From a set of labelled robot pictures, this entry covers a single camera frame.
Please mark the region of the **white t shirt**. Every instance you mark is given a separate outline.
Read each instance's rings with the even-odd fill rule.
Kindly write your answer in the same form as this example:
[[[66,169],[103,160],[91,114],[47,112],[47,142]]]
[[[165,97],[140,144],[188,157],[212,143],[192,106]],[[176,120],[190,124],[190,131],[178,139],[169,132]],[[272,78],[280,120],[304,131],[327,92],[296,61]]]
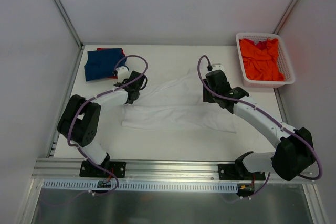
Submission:
[[[178,79],[146,87],[132,104],[122,107],[123,127],[157,131],[209,128],[235,133],[232,114],[203,102],[203,85],[195,68]]]

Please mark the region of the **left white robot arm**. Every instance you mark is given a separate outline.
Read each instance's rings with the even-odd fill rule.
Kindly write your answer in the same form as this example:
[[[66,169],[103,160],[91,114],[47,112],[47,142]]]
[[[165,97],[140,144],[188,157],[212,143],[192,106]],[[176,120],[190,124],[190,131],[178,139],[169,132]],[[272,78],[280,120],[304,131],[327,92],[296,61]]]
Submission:
[[[133,104],[140,91],[147,85],[146,75],[132,71],[128,78],[115,84],[115,88],[99,94],[94,99],[73,95],[57,125],[57,131],[68,139],[68,143],[85,155],[81,163],[80,177],[105,178],[111,174],[125,178],[126,162],[114,162],[110,155],[95,140],[102,109],[112,109],[125,104]]]

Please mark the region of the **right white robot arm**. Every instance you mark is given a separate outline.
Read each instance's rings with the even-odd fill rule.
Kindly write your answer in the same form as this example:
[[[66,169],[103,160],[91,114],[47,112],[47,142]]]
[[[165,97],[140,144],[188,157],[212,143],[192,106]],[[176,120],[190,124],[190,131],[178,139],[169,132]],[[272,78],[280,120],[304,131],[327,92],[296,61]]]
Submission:
[[[256,172],[274,172],[291,181],[316,162],[311,133],[279,122],[264,111],[241,87],[232,88],[221,70],[206,74],[204,102],[217,103],[222,109],[248,122],[273,146],[274,152],[249,151],[235,160],[235,174],[248,179]]]

